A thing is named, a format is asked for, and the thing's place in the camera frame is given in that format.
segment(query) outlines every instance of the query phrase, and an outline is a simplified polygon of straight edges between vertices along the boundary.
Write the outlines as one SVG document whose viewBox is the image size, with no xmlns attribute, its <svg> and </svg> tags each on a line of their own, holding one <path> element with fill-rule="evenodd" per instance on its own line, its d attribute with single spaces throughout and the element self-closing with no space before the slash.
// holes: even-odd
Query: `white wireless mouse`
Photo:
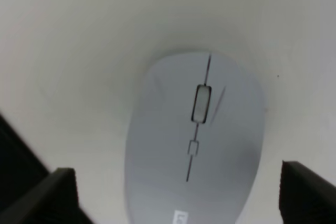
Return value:
<svg viewBox="0 0 336 224">
<path fill-rule="evenodd" d="M 154 64 L 128 132 L 130 223 L 235 223 L 257 173 L 264 114 L 259 83 L 230 58 L 190 52 Z"/>
</svg>

